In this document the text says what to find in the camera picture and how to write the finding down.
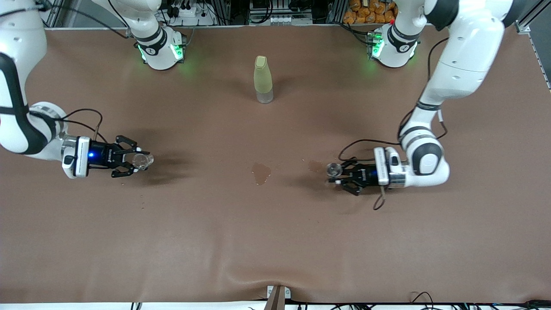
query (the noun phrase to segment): wire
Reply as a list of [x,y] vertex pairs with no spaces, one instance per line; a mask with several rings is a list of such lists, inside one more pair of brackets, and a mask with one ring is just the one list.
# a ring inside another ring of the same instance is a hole
[[163,10],[160,10],[160,11],[161,11],[161,14],[163,15],[163,20],[165,21],[165,25],[168,26],[169,22],[166,20],[165,11]]
[[386,145],[400,145],[400,143],[388,142],[388,141],[383,141],[383,140],[360,139],[360,140],[356,140],[356,141],[350,143],[349,145],[345,146],[344,149],[342,149],[342,151],[339,153],[338,159],[342,162],[351,161],[351,160],[354,160],[354,161],[357,161],[357,162],[371,162],[371,161],[374,161],[375,160],[374,158],[370,158],[370,159],[358,159],[358,158],[355,158],[355,157],[351,157],[351,158],[348,158],[348,159],[343,159],[342,158],[343,153],[347,149],[349,149],[351,146],[353,146],[355,144],[358,144],[360,142],[375,142],[375,143],[382,143],[382,144],[386,144]]
[[193,35],[195,34],[195,28],[197,25],[193,26],[193,30],[191,31],[190,39],[186,42],[186,47],[188,47],[191,44],[191,40],[193,39]]
[[341,26],[342,28],[344,28],[346,31],[348,32],[353,32],[353,33],[356,33],[356,34],[363,34],[363,35],[367,35],[368,34],[368,31],[358,31],[358,30],[354,30],[352,29],[352,26],[348,25],[348,27],[341,23],[341,22],[330,22],[330,24],[335,24],[335,25],[339,25]]
[[115,8],[115,6],[113,5],[113,3],[111,3],[111,0],[107,0],[109,2],[109,5],[111,6],[111,8],[113,9],[113,11],[115,11],[115,13],[117,13],[117,15],[121,18],[122,20],[122,23],[126,26],[126,28],[128,28],[128,23],[126,22],[126,20],[122,17],[121,14],[119,14],[119,12],[117,11],[117,9]]
[[[80,125],[80,126],[84,126],[84,127],[88,128],[88,129],[92,130],[93,132],[95,132],[95,129],[93,129],[92,127],[90,127],[90,126],[88,126],[88,125],[86,125],[86,124],[84,124],[84,123],[81,123],[81,122],[71,121],[71,120],[59,120],[59,121],[61,121],[61,122],[70,122],[71,124],[77,124],[77,125]],[[109,143],[109,142],[107,142],[107,140],[101,135],[101,133],[98,132],[98,136],[103,140],[103,142]]]
[[432,49],[430,49],[430,52],[429,52],[429,59],[428,59],[428,62],[427,62],[427,64],[428,64],[428,65],[427,65],[427,69],[428,69],[427,72],[428,72],[428,74],[426,75],[426,81],[427,81],[427,82],[430,81],[430,77],[431,77],[431,76],[430,76],[430,75],[431,75],[431,73],[430,73],[430,58],[431,58],[431,56],[433,55],[434,49],[435,49],[437,46],[439,46],[440,44],[446,42],[446,41],[449,40],[449,39],[450,39],[450,38],[447,37],[447,38],[445,38],[445,39],[443,39],[443,40],[440,40],[438,43],[436,43],[436,44],[433,46]]
[[348,25],[348,28],[350,29],[350,32],[352,33],[352,35],[354,35],[354,37],[355,37],[358,41],[362,42],[362,43],[365,44],[365,45],[370,45],[367,41],[364,41],[364,40],[362,40],[360,37],[358,37],[358,35],[352,30],[352,26]]
[[384,205],[385,205],[385,202],[386,202],[386,198],[385,198],[385,194],[384,191],[388,189],[388,185],[386,185],[382,190],[381,190],[381,194],[379,195],[379,197],[377,198],[377,200],[375,200],[375,202],[373,203],[373,210],[374,211],[377,211],[379,210],[380,208],[382,208]]
[[220,15],[218,15],[218,13],[216,12],[215,9],[211,9],[209,5],[206,5],[206,6],[207,6],[208,10],[209,10],[210,12],[212,12],[218,19],[221,19],[221,20],[224,21],[224,25],[227,26],[227,25],[228,25],[227,22],[231,22],[231,19],[227,19],[227,18],[221,17]]
[[33,7],[24,8],[24,9],[17,9],[17,10],[7,11],[5,13],[0,14],[0,18],[6,17],[8,15],[15,14],[15,13],[22,13],[22,12],[27,12],[27,11],[31,11],[31,10],[40,10],[43,7],[44,6],[33,6]]
[[268,1],[269,5],[266,6],[266,14],[264,15],[264,18],[262,18],[258,22],[254,22],[252,20],[249,20],[250,24],[262,24],[262,23],[266,22],[268,19],[270,19],[270,17],[272,16],[272,13],[274,11],[274,4],[273,4],[272,0],[267,0],[267,1]]
[[438,308],[435,308],[435,307],[434,307],[433,297],[432,297],[428,292],[426,292],[426,291],[419,293],[419,295],[417,295],[417,297],[414,298],[410,303],[414,303],[414,302],[415,302],[419,297],[421,297],[422,295],[427,295],[427,296],[429,296],[429,299],[430,299],[430,307],[425,306],[425,307],[424,307],[423,309],[421,309],[421,310],[442,310],[442,309],[438,309]]
[[73,115],[75,113],[78,113],[78,112],[82,112],[82,111],[91,111],[91,112],[94,112],[94,113],[96,113],[100,116],[100,120],[98,121],[98,124],[96,125],[96,129],[94,130],[93,140],[96,140],[96,138],[98,136],[98,131],[100,130],[101,123],[103,122],[103,115],[101,114],[100,111],[95,110],[95,109],[78,109],[78,110],[75,110],[75,111],[65,115],[64,117],[62,117],[60,119],[56,119],[56,120],[65,120],[65,119],[69,118],[71,115]]
[[[100,120],[98,121],[98,124],[96,125],[96,129],[93,129],[92,127],[86,125],[86,124],[83,124],[81,122],[76,122],[76,121],[70,121],[70,120],[67,120],[70,116],[74,115],[75,113],[78,113],[78,112],[82,112],[82,111],[91,111],[91,112],[94,112],[96,114],[98,114],[100,116]],[[63,122],[72,122],[72,123],[75,123],[75,124],[79,124],[79,125],[82,125],[90,130],[92,130],[94,132],[94,137],[92,138],[92,140],[96,140],[96,138],[98,137],[98,135],[104,140],[105,143],[107,143],[107,141],[105,140],[105,138],[99,133],[99,130],[100,130],[100,126],[101,126],[101,123],[103,122],[103,114],[101,114],[100,111],[98,110],[95,110],[95,109],[78,109],[78,110],[75,110],[75,111],[72,111],[71,113],[65,115],[64,117],[62,118],[59,118],[59,119],[53,119],[53,120],[56,120],[56,121],[63,121]]]
[[106,23],[100,21],[99,19],[93,17],[93,16],[90,15],[90,14],[86,14],[86,13],[84,13],[84,12],[82,12],[82,11],[79,11],[79,10],[77,10],[77,9],[73,9],[73,8],[71,8],[71,7],[60,6],[60,5],[57,5],[57,4],[54,4],[54,5],[52,5],[52,6],[55,7],[55,8],[61,8],[61,9],[65,9],[65,10],[70,10],[70,11],[75,12],[75,13],[77,13],[77,14],[80,14],[80,15],[82,15],[82,16],[88,17],[89,19],[95,21],[96,23],[102,25],[103,27],[105,27],[105,28],[107,28],[107,29],[113,31],[116,35],[120,36],[121,38],[123,38],[123,39],[128,39],[127,36],[120,34],[117,30],[113,29],[112,27],[110,27],[110,26],[107,25]]
[[135,310],[140,310],[142,308],[142,303],[141,302],[133,302],[130,305],[130,310],[134,310],[134,304],[136,304],[136,309]]

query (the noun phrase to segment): black cable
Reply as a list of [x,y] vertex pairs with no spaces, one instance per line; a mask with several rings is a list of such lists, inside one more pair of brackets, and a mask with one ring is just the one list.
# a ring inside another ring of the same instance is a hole
[[372,45],[372,44],[368,43],[367,41],[364,41],[364,40],[362,40],[360,37],[358,37],[358,35],[354,32],[354,30],[352,30],[352,26],[348,25],[348,28],[349,28],[349,30],[350,30],[350,33],[352,33],[352,35],[354,35],[354,37],[355,37],[358,41],[362,42],[362,43],[365,44],[365,45]]
[[60,118],[60,119],[58,119],[58,120],[67,119],[67,118],[69,118],[70,116],[72,116],[72,115],[74,115],[74,114],[76,114],[76,113],[78,113],[78,112],[82,112],[82,111],[90,111],[90,112],[94,112],[94,113],[98,114],[98,115],[100,116],[100,120],[98,121],[98,126],[100,126],[101,123],[103,122],[103,114],[102,114],[100,111],[95,110],[95,109],[77,109],[77,110],[72,111],[71,113],[65,115],[64,117],[62,117],[62,118]]
[[[71,121],[71,120],[60,120],[60,121],[61,121],[61,122],[70,122],[71,124],[77,124],[77,125],[80,125],[80,126],[84,126],[84,127],[88,128],[88,129],[92,130],[92,132],[94,132],[94,133],[96,132],[95,129],[93,129],[92,127],[90,127],[90,126],[88,126],[88,125],[86,125],[86,124],[84,124],[84,123],[81,123],[81,122]],[[100,138],[103,140],[103,142],[109,143],[109,142],[107,142],[107,140],[105,139],[105,137],[102,136],[101,133],[99,133],[99,132],[98,132],[98,137],[100,137]]]
[[160,10],[161,14],[163,15],[163,19],[165,20],[165,25],[169,25],[169,22],[166,20],[165,12],[163,10]]
[[107,0],[109,2],[109,5],[111,6],[111,8],[113,9],[113,11],[115,11],[115,13],[117,13],[117,15],[121,18],[122,20],[122,23],[126,26],[126,28],[128,28],[128,23],[126,22],[126,20],[118,13],[117,9],[115,8],[115,6],[113,6],[113,3],[111,3],[111,0]]
[[266,6],[266,15],[264,16],[264,18],[262,18],[259,22],[254,22],[252,20],[249,20],[249,23],[250,24],[262,24],[264,22],[266,22],[268,19],[270,19],[270,17],[272,16],[272,13],[274,11],[274,4],[272,2],[272,0],[267,0],[268,1],[268,6]]
[[39,8],[27,8],[27,9],[17,9],[17,10],[11,10],[11,11],[8,11],[8,12],[5,12],[5,13],[2,13],[0,14],[0,18],[2,17],[6,17],[8,15],[12,15],[12,14],[15,14],[15,13],[21,13],[21,12],[27,12],[29,10],[38,10]]
[[428,62],[427,62],[427,64],[428,64],[428,65],[427,65],[428,74],[426,75],[426,81],[427,81],[427,82],[430,81],[430,77],[431,77],[431,76],[430,76],[430,75],[431,75],[431,72],[430,72],[430,58],[431,58],[431,56],[433,55],[434,49],[435,49],[437,46],[439,46],[440,44],[446,42],[446,41],[449,40],[449,39],[450,39],[450,38],[447,37],[447,38],[445,38],[445,39],[443,39],[443,40],[440,40],[438,43],[436,43],[436,44],[433,46],[432,49],[430,49],[430,52],[429,52],[429,59],[428,59]]
[[353,146],[357,143],[360,143],[360,142],[375,142],[375,143],[381,143],[381,144],[386,144],[386,145],[400,145],[400,143],[388,142],[388,141],[383,141],[383,140],[360,139],[360,140],[356,140],[356,141],[350,143],[349,145],[345,146],[344,149],[342,149],[342,151],[339,153],[338,159],[342,162],[351,161],[351,160],[358,161],[358,162],[371,162],[371,161],[374,161],[375,160],[374,158],[370,158],[370,159],[358,159],[358,158],[355,158],[355,157],[351,157],[351,158],[348,158],[348,159],[343,159],[342,158],[343,153],[347,149],[349,149],[351,146]]
[[223,20],[223,21],[224,21],[224,25],[228,25],[227,22],[231,22],[231,19],[223,18],[223,17],[221,17],[220,15],[218,15],[218,13],[216,12],[216,10],[215,10],[215,9],[211,9],[210,6],[209,6],[208,4],[206,4],[206,3],[203,2],[203,5],[204,5],[204,6],[207,6],[208,10],[209,10],[210,12],[212,12],[218,19]]
[[444,129],[444,133],[441,134],[440,136],[436,137],[437,140],[440,140],[440,138],[444,137],[445,135],[447,135],[447,127],[446,125],[444,125],[444,121],[442,120],[440,122],[440,126],[442,126],[442,128]]
[[430,303],[434,306],[434,301],[433,301],[432,296],[431,296],[428,292],[426,292],[426,291],[419,293],[419,295],[417,295],[417,297],[414,298],[414,299],[413,299],[412,301],[410,301],[409,303],[414,303],[417,299],[419,299],[419,297],[421,297],[422,295],[425,295],[425,294],[426,294],[427,296],[429,296]]
[[344,28],[346,31],[348,32],[353,32],[353,33],[356,33],[356,34],[363,34],[363,35],[367,35],[368,34],[368,31],[358,31],[358,30],[354,30],[352,29],[352,26],[348,25],[348,27],[341,23],[341,22],[330,22],[330,24],[335,24],[335,25],[339,25],[341,26],[342,28]]
[[[374,211],[377,211],[379,210],[380,208],[382,208],[384,205],[385,205],[385,202],[386,202],[386,198],[383,198],[383,193],[381,192],[381,194],[379,195],[379,197],[377,198],[377,200],[375,200],[375,202],[373,203],[373,210]],[[379,203],[379,201],[382,199],[382,202],[380,205],[377,206],[377,204]]]
[[107,28],[107,29],[113,31],[116,35],[120,36],[121,38],[123,38],[123,39],[128,39],[127,36],[120,34],[117,30],[113,29],[112,27],[110,27],[110,26],[107,25],[106,23],[100,21],[99,19],[93,17],[93,16],[90,15],[90,14],[86,14],[86,13],[84,13],[84,12],[82,12],[82,11],[79,11],[79,10],[77,10],[77,9],[73,9],[73,8],[71,8],[71,7],[59,6],[59,5],[52,5],[52,6],[55,7],[55,8],[61,8],[61,9],[65,9],[65,10],[70,10],[70,11],[75,12],[75,13],[77,13],[77,14],[80,14],[80,15],[82,15],[82,16],[88,17],[89,19],[95,21],[96,23],[102,25],[103,27],[105,27],[105,28]]
[[100,116],[100,120],[98,121],[98,124],[96,125],[96,129],[94,130],[94,136],[92,137],[92,140],[96,140],[98,132],[100,130],[101,123],[103,122],[103,115],[98,110],[95,110],[95,109],[78,109],[78,110],[75,110],[75,111],[65,115],[64,117],[62,117],[60,119],[54,119],[54,120],[63,121],[63,120],[66,120],[67,118],[69,118],[70,116],[74,115],[75,113],[82,112],[82,111],[91,111],[91,112],[94,112],[94,113],[96,113]]
[[135,310],[140,310],[142,308],[142,303],[141,302],[133,302],[131,305],[130,305],[130,310],[134,310],[134,304],[136,304],[136,309]]

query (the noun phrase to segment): clear plastic cup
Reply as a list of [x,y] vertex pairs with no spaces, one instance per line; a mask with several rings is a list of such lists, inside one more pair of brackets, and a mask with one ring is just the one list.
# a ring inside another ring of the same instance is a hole
[[153,163],[153,155],[151,154],[136,154],[132,158],[134,167],[140,170],[146,170]]
[[337,163],[327,165],[327,175],[332,178],[339,177],[343,174],[343,167]]

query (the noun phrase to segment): metal frame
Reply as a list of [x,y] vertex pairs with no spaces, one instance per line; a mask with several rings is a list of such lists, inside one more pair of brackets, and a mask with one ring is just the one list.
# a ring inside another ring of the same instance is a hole
[[516,21],[515,27],[519,34],[528,34],[530,32],[530,24],[538,15],[551,4],[551,0],[539,0],[532,6],[527,13]]
[[[62,6],[64,0],[50,0],[56,6]],[[55,27],[57,19],[60,17],[61,9],[58,7],[52,8],[49,12],[40,12],[42,22],[46,27]]]

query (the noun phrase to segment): yellow bottle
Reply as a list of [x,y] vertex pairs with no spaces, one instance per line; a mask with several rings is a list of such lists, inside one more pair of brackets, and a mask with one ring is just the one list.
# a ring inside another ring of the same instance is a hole
[[265,56],[257,56],[255,61],[255,90],[260,103],[270,103],[274,99],[272,74]]

